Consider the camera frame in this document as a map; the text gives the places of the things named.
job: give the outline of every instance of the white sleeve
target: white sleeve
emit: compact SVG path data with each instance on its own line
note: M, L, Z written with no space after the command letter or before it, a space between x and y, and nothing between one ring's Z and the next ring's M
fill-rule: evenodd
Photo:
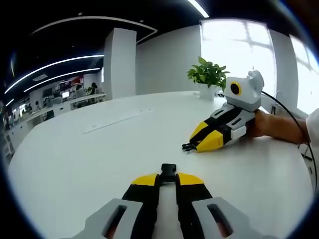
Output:
M319 147L319 109L316 109L306 119L310 142L314 147Z

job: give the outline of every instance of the office desk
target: office desk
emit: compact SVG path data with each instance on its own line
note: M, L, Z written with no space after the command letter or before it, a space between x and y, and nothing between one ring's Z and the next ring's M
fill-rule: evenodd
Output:
M76 103L76 102L79 102L79 101L85 101L85 100L92 99L92 98L101 98L101 97L105 97L105 96L106 96L106 94L94 94L94 95L88 95L88 96L79 97L79 98L76 98L76 99L73 99L73 100L69 100L69 101L66 101L66 102L68 102L70 104L73 104L73 103Z
M181 150L224 102L212 104L193 92L160 93L62 114L35 127L16 151L8 169L13 191L45 238L67 238L121 198L135 178L175 163L178 172L201 178L213 197L244 212L254 229L285 238L313 196L297 146L261 137L209 153ZM87 132L95 125L104 127ZM160 189L154 238L182 238L173 185Z
M29 121L31 121L31 120L37 118L37 117L40 117L40 116L42 116L42 115L48 113L49 111L51 111L52 108L53 108L53 107L50 107L50 108L42 108L42 109L40 109L40 110L38 110L38 111L32 113L32 114L30 115L30 117L27 118L25 121L26 121L26 122L29 122Z

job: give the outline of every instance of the black clip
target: black clip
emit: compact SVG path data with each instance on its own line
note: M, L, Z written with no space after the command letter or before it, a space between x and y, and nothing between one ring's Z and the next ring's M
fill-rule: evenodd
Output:
M166 183L175 182L176 164L163 163L161 165L162 173L160 174L159 181L161 185Z

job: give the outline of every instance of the white robot head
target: white robot head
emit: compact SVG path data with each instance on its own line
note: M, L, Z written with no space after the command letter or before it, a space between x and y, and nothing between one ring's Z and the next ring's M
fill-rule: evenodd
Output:
M259 71L249 71L246 78L227 77L224 95L229 104L253 112L261 105L264 85Z

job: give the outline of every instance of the window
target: window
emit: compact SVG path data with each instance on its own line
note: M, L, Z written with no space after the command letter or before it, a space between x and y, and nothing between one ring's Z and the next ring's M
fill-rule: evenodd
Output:
M104 67L102 67L102 70L101 70L101 82L102 83L104 82Z
M246 77L259 70L263 90L276 92L276 61L265 24L238 19L214 19L202 22L201 56L220 66L226 65L228 76Z
M297 38L290 36L298 71L297 108L311 114L319 108L319 66L314 54Z

